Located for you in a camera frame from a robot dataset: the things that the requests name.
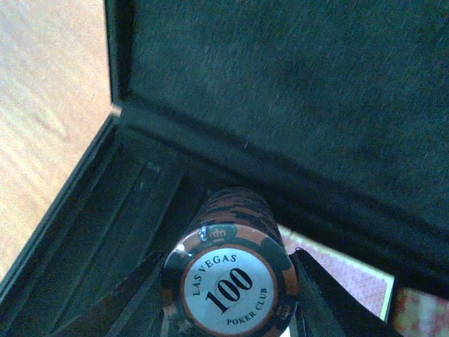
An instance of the wooden table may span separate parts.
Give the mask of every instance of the wooden table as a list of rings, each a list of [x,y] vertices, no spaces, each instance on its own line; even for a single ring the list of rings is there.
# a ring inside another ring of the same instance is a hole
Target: wooden table
[[[109,111],[103,0],[0,2],[0,279]]]

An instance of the black case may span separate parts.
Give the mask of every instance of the black case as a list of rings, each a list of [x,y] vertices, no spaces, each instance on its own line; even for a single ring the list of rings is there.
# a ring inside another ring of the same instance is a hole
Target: black case
[[[143,24],[151,22],[146,15],[167,13],[168,32],[176,29],[177,15],[183,22],[191,15],[193,25],[202,10],[221,18],[228,9],[186,2],[106,1],[112,100],[122,108],[121,116],[108,117],[2,281],[0,331],[7,336],[42,336],[87,311],[150,251],[169,252],[208,193],[231,185],[259,192],[276,219],[290,229],[395,275],[401,286],[447,298],[449,243],[441,226],[360,189],[356,192],[350,184],[326,180],[320,172],[301,168],[288,156],[269,152],[220,123],[192,116],[189,107],[177,108],[179,102],[164,100],[164,90],[177,83],[173,74],[190,71],[180,54],[180,59],[168,55],[161,61],[172,62],[173,73],[152,68],[161,77],[161,88],[148,89],[147,95],[142,94],[146,88],[133,90],[132,76],[146,71],[141,54],[150,47],[142,44],[152,46],[140,34],[158,38],[155,27]],[[272,26],[280,19],[274,12],[268,15],[267,8],[278,10],[280,5],[264,6],[260,15],[266,17],[260,24],[275,36]],[[216,25],[229,39],[236,34],[226,22]],[[259,38],[266,35],[261,31]],[[183,38],[194,46],[197,37]],[[243,44],[233,51],[236,60],[244,52]],[[171,89],[183,90],[176,85]],[[210,103],[200,103],[201,99],[199,94],[185,103],[207,109]],[[227,116],[218,113],[217,118]],[[160,307],[157,291],[146,301],[120,336],[129,331],[148,336],[151,320],[146,308],[148,303]]]

